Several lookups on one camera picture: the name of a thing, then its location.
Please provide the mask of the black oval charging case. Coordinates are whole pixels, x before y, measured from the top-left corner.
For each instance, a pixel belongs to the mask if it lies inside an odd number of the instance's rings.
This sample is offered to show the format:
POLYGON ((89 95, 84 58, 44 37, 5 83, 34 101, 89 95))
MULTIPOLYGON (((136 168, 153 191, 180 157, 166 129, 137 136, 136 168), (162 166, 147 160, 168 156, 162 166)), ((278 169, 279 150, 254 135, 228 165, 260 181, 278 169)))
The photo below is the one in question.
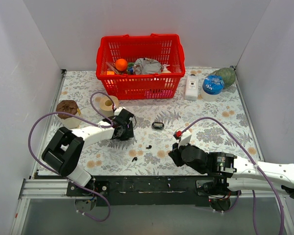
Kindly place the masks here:
POLYGON ((164 123, 157 122, 157 121, 153 122, 151 125, 152 129, 155 129, 155 130, 163 130, 164 126, 165 126, 164 123))

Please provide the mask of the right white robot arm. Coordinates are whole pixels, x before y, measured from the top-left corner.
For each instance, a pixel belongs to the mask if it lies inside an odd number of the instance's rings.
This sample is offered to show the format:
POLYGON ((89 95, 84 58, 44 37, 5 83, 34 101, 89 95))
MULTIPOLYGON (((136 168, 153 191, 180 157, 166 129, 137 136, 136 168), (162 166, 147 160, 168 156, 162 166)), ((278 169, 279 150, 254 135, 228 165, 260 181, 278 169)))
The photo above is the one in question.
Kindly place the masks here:
POLYGON ((175 143, 169 152, 176 166, 188 166, 213 180, 201 185, 210 195, 226 191, 261 190, 289 195, 294 199, 294 163, 256 162, 224 152, 204 152, 200 148, 175 143))

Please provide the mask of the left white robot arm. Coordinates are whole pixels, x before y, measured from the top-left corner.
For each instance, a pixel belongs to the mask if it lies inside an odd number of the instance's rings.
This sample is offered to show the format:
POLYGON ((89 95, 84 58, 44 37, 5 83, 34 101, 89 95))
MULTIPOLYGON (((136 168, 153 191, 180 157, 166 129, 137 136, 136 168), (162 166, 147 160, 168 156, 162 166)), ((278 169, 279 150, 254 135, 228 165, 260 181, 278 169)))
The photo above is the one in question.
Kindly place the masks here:
POLYGON ((134 137, 134 114, 117 108, 114 115, 104 118, 95 126, 80 129, 59 128, 43 151, 42 160, 58 175, 75 182, 82 195, 94 192, 92 176, 78 164, 84 148, 105 140, 126 141, 134 137))

